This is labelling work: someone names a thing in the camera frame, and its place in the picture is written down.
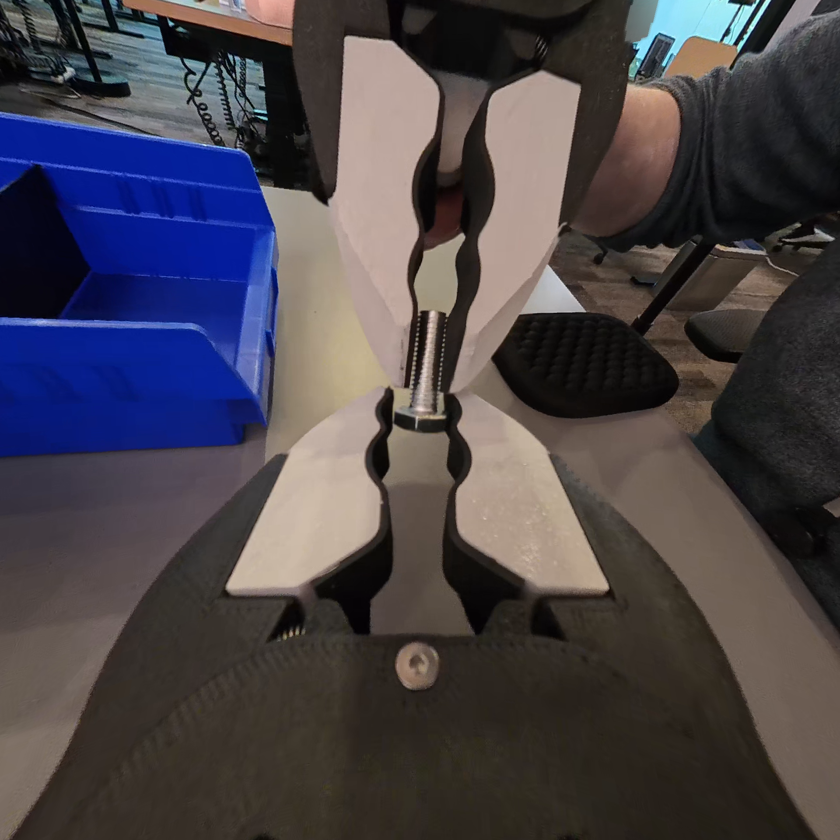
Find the wooden desk with boxes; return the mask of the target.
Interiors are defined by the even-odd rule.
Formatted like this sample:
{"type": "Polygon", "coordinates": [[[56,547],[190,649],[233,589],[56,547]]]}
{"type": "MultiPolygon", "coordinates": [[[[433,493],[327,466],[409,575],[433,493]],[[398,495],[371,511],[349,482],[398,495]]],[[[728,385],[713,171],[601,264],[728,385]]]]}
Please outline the wooden desk with boxes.
{"type": "Polygon", "coordinates": [[[159,15],[170,20],[204,26],[270,43],[291,46],[290,27],[264,24],[246,11],[224,4],[197,1],[123,1],[133,11],[159,15]]]}

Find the grey office chair seat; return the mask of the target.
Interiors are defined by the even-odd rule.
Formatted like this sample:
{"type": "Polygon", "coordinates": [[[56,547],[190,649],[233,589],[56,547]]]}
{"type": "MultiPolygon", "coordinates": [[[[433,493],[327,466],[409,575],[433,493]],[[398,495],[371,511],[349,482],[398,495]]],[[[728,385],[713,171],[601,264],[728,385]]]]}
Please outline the grey office chair seat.
{"type": "Polygon", "coordinates": [[[685,324],[688,341],[715,362],[736,364],[749,347],[765,310],[716,309],[693,314],[685,324]]]}

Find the person's right forearm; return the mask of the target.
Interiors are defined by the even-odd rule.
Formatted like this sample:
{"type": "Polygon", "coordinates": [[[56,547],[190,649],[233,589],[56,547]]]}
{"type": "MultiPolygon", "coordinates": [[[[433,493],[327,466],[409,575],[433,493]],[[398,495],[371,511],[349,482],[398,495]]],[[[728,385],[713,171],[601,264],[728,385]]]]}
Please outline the person's right forearm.
{"type": "Polygon", "coordinates": [[[839,208],[839,15],[703,77],[626,89],[572,227],[610,249],[760,238],[839,208]]]}

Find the person's right hand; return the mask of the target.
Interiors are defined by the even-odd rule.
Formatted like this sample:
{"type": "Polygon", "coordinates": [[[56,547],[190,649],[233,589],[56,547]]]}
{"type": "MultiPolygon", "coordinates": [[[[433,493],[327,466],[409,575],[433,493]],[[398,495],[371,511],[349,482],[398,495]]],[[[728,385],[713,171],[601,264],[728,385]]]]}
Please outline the person's right hand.
{"type": "Polygon", "coordinates": [[[461,233],[463,206],[463,185],[460,182],[436,189],[434,219],[424,236],[424,250],[445,245],[461,233]]]}

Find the silver hex bolt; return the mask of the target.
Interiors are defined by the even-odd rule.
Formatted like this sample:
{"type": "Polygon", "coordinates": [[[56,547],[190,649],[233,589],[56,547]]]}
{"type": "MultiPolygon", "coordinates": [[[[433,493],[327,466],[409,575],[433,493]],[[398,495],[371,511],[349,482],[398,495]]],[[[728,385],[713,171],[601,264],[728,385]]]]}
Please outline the silver hex bolt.
{"type": "Polygon", "coordinates": [[[445,431],[447,417],[441,407],[441,378],[447,314],[420,311],[416,321],[415,354],[410,383],[410,401],[394,411],[394,425],[420,434],[445,431]]]}

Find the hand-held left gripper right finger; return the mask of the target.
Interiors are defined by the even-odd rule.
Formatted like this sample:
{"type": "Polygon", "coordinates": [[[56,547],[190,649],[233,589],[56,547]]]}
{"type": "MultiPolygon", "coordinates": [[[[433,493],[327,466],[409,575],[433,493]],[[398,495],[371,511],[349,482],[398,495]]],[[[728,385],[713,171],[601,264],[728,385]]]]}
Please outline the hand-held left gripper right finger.
{"type": "Polygon", "coordinates": [[[443,571],[471,630],[499,604],[599,599],[610,585],[546,447],[481,397],[448,401],[443,571]]]}

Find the grey waste bin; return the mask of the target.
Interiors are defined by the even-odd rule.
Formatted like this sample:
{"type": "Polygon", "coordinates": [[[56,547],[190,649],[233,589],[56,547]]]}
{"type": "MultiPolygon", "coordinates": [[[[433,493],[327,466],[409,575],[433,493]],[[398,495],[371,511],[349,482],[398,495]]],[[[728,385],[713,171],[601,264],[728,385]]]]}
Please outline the grey waste bin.
{"type": "Polygon", "coordinates": [[[673,312],[715,309],[755,267],[767,263],[767,256],[767,250],[751,239],[715,246],[665,308],[673,312]]]}

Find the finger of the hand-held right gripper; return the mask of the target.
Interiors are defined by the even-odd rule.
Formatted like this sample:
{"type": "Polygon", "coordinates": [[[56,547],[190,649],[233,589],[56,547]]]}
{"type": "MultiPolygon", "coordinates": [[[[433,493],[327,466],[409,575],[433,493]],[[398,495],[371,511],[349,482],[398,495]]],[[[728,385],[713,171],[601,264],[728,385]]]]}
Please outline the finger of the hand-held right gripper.
{"type": "Polygon", "coordinates": [[[480,373],[557,243],[581,87],[539,70],[488,91],[461,162],[467,220],[445,339],[444,389],[480,373]]]}
{"type": "Polygon", "coordinates": [[[397,44],[345,36],[329,210],[356,315],[394,387],[410,375],[424,236],[417,182],[438,141],[440,105],[435,79],[397,44]]]}

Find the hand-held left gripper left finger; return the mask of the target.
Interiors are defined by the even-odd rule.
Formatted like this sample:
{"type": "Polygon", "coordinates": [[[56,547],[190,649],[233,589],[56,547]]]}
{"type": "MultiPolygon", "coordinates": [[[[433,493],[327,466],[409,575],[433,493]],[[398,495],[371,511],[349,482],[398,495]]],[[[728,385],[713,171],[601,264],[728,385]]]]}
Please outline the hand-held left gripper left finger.
{"type": "Polygon", "coordinates": [[[227,580],[227,595],[336,602],[352,630],[393,567],[389,469],[393,390],[377,386],[305,433],[280,471],[227,580]]]}

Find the black wrist rest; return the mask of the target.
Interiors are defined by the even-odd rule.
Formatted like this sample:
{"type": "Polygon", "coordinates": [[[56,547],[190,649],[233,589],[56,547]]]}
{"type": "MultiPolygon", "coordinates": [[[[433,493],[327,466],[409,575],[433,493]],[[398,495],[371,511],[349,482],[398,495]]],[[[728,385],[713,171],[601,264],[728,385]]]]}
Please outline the black wrist rest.
{"type": "Polygon", "coordinates": [[[643,336],[600,313],[523,313],[492,360],[519,401],[551,417],[645,411],[679,389],[675,369],[643,336]]]}

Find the blue plastic bin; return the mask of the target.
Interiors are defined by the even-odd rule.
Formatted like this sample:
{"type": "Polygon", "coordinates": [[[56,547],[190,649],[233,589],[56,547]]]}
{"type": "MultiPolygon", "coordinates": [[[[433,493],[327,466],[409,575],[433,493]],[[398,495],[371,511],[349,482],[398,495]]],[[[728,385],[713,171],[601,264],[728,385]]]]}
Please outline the blue plastic bin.
{"type": "Polygon", "coordinates": [[[267,425],[277,237],[245,153],[3,113],[1,180],[3,457],[267,425]]]}

